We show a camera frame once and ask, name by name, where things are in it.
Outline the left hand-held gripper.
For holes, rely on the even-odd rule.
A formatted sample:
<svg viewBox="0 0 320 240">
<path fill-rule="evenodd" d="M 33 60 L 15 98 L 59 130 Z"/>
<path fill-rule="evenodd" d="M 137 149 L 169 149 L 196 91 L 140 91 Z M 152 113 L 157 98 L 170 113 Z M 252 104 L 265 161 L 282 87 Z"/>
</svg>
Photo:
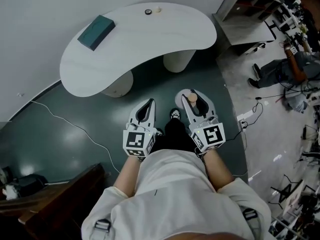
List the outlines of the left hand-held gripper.
<svg viewBox="0 0 320 240">
<path fill-rule="evenodd" d="M 156 141 L 156 102 L 149 98 L 140 102 L 129 115 L 123 131 L 123 150 L 128 156 L 146 158 Z"/>
</svg>

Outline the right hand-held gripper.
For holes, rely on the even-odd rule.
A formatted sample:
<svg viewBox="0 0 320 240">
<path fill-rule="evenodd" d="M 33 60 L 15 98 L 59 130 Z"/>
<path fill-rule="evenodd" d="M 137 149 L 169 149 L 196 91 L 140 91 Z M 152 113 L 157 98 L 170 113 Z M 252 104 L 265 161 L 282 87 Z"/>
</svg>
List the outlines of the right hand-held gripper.
<svg viewBox="0 0 320 240">
<path fill-rule="evenodd" d="M 226 142 L 224 126 L 219 122 L 213 102 L 202 92 L 191 89 L 192 94 L 181 96 L 183 109 L 189 121 L 190 137 L 196 145 L 196 154 L 205 154 Z M 204 120 L 197 122 L 198 117 Z"/>
</svg>

